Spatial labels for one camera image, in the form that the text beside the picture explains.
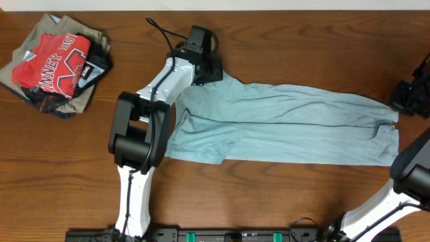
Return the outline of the light blue t-shirt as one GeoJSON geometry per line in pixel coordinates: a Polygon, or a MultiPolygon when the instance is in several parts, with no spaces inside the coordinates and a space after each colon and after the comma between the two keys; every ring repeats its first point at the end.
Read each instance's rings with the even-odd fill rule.
{"type": "Polygon", "coordinates": [[[225,75],[188,87],[175,107],[174,159],[389,166],[398,155],[398,114],[352,93],[225,75]]]}

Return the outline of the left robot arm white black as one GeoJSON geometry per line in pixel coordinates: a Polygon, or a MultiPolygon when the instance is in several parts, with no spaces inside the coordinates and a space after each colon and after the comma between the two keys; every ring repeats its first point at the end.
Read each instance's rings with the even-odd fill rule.
{"type": "Polygon", "coordinates": [[[108,143],[121,182],[113,241],[145,239],[151,222],[150,188],[165,156],[171,106],[189,86],[222,80],[218,45],[213,31],[192,26],[183,42],[169,46],[165,66],[146,87],[118,96],[108,143]]]}

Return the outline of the red printed t-shirt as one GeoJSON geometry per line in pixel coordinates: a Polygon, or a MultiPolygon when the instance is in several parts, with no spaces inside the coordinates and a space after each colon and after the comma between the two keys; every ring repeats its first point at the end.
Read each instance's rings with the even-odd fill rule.
{"type": "Polygon", "coordinates": [[[32,51],[35,57],[16,66],[11,80],[24,88],[39,87],[71,99],[90,46],[84,36],[42,34],[32,51]]]}

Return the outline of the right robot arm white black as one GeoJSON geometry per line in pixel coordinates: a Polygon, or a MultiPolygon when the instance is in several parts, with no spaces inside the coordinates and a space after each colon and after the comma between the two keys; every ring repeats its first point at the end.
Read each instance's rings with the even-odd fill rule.
{"type": "MultiPolygon", "coordinates": [[[[429,117],[429,57],[413,72],[413,81],[401,81],[390,97],[401,114],[429,117]]],[[[390,226],[418,211],[429,212],[429,130],[394,160],[388,182],[364,204],[332,223],[320,241],[401,241],[390,226]]]]}

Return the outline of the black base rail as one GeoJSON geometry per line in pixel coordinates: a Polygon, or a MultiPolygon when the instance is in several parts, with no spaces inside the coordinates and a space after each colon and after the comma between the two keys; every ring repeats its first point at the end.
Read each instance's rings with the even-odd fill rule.
{"type": "Polygon", "coordinates": [[[178,230],[154,229],[143,238],[121,237],[115,229],[104,231],[68,231],[66,242],[115,242],[115,241],[146,241],[146,242],[312,242],[316,241],[318,230],[313,228],[297,228],[292,230],[265,231],[221,231],[221,230],[178,230]]]}

